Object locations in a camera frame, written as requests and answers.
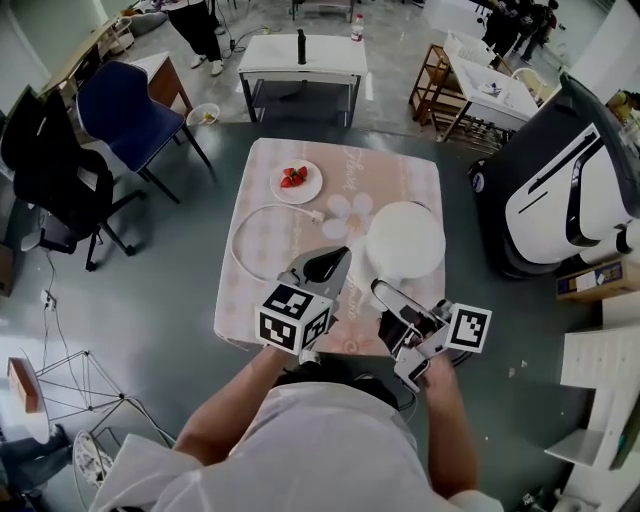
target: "blue chair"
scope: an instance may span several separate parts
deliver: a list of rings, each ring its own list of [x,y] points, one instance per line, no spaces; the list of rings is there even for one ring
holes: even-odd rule
[[[149,97],[147,74],[140,68],[115,61],[105,64],[78,91],[77,105],[89,135],[106,142],[130,170],[155,183],[176,203],[178,198],[147,165],[180,129],[213,171],[184,116]]]

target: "white sneaker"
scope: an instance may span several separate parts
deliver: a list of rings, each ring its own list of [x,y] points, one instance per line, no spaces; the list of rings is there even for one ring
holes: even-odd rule
[[[224,71],[224,66],[222,65],[222,61],[214,60],[213,66],[211,67],[211,76],[218,76],[223,71]]]
[[[191,59],[191,64],[189,66],[191,69],[197,68],[207,57],[205,55],[194,55],[193,59]]]

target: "white flower print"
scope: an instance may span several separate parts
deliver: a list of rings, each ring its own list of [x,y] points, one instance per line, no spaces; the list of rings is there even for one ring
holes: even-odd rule
[[[327,200],[327,207],[333,217],[322,224],[324,236],[331,240],[346,237],[346,245],[364,235],[373,219],[373,199],[369,194],[360,192],[353,198],[353,205],[340,194],[334,194]]]

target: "pink tablecloth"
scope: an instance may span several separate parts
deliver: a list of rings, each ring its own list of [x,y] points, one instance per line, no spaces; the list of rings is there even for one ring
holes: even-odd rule
[[[269,186],[271,171],[296,158],[320,168],[322,190],[302,207],[324,212],[327,220],[322,226],[312,225],[307,215],[285,208],[252,216],[238,232],[235,249],[243,264],[260,277],[275,279],[308,250],[349,245],[366,233],[380,208],[394,201],[420,201],[442,221],[440,180],[433,162],[349,146],[259,139],[247,159],[222,264],[214,330],[223,339],[256,342],[253,307],[266,298],[266,285],[242,271],[229,244],[242,219],[260,206],[278,202]],[[431,275],[405,283],[403,290],[426,308],[434,306],[444,297],[444,262]],[[360,291],[347,282],[338,299],[339,321],[314,350],[388,355],[377,337],[379,313],[368,304],[358,309],[360,297]]]

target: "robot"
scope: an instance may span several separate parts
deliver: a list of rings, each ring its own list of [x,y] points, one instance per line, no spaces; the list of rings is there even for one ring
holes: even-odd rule
[[[298,355],[337,321],[338,296],[347,278],[351,251],[328,247],[301,254],[274,281],[266,300],[255,307],[255,335]],[[394,372],[412,392],[429,360],[447,350],[481,352],[491,311],[442,300],[430,310],[385,281],[371,283],[385,306],[378,336],[395,360]]]

